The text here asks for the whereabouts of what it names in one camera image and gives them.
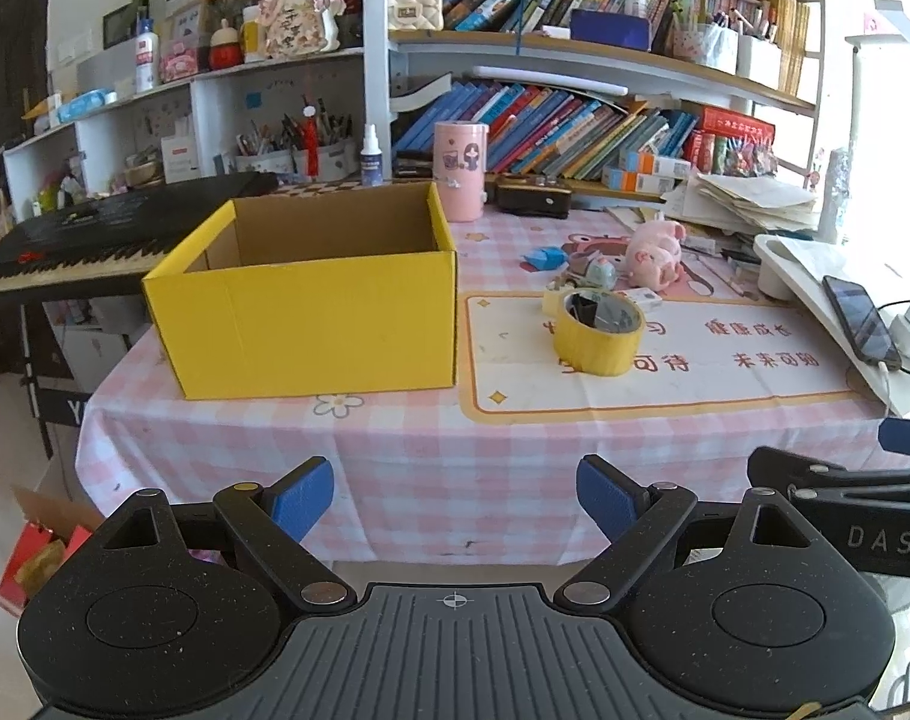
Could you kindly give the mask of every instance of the open box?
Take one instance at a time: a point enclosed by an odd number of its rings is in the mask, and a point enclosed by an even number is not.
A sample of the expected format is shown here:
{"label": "open box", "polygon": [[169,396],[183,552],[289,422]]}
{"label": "open box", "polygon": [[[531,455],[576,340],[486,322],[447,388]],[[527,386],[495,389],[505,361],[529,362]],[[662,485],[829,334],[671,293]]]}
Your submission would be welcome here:
{"label": "open box", "polygon": [[53,536],[67,545],[62,562],[68,560],[104,522],[104,516],[96,509],[64,498],[51,498],[21,487],[12,487],[11,491],[25,515],[25,525],[2,572],[0,607],[17,617],[26,603],[24,590],[14,580],[22,563],[49,543]]}
{"label": "open box", "polygon": [[189,400],[455,382],[455,245],[431,182],[221,206],[145,277]]}

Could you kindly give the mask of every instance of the smartphone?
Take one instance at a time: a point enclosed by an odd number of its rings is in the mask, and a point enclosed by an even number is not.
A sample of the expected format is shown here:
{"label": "smartphone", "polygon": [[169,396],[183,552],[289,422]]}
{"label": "smartphone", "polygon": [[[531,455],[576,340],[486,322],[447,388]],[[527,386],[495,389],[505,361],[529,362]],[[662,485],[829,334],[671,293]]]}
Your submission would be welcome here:
{"label": "smartphone", "polygon": [[889,370],[901,370],[902,356],[865,288],[834,276],[823,278],[822,287],[831,307],[836,310],[855,357],[869,365],[884,362]]}

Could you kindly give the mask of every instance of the quilted handbag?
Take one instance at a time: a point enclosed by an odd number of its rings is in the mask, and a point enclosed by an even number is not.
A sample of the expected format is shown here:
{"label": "quilted handbag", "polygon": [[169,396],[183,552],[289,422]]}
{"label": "quilted handbag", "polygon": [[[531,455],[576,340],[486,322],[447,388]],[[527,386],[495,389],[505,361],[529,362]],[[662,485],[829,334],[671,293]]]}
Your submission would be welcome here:
{"label": "quilted handbag", "polygon": [[442,0],[389,0],[389,29],[441,29]]}

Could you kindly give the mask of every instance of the pink cylindrical container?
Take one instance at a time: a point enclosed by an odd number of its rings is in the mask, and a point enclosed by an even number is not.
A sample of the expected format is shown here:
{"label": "pink cylindrical container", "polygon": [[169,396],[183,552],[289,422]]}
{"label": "pink cylindrical container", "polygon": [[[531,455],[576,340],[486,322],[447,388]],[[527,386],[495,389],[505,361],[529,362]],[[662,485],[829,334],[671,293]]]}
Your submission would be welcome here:
{"label": "pink cylindrical container", "polygon": [[474,221],[485,207],[485,155],[489,126],[435,124],[435,181],[449,221]]}

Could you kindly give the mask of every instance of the tablecloth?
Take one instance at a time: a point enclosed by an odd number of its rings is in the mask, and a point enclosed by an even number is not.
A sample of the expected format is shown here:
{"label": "tablecloth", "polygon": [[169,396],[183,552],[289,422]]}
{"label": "tablecloth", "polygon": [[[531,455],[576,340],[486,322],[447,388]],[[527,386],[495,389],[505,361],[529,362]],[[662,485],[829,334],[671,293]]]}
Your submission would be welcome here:
{"label": "tablecloth", "polygon": [[[460,290],[536,292],[549,276],[525,269],[521,255],[563,242],[617,254],[612,238],[626,232],[604,213],[576,211],[562,221],[488,210],[476,223],[453,225]],[[687,264],[679,289],[745,297],[722,261],[687,255]],[[162,488],[178,503],[210,500],[242,480],[269,485],[322,455],[335,469],[335,500],[304,543],[322,560],[559,565],[607,546],[576,500],[583,455],[597,453],[644,485],[670,480],[703,499],[738,500],[746,459],[759,445],[852,469],[905,464],[879,449],[881,417],[878,401],[856,398],[484,424],[466,416],[457,389],[188,402],[152,330],[89,402],[77,473],[111,512],[138,488]]]}

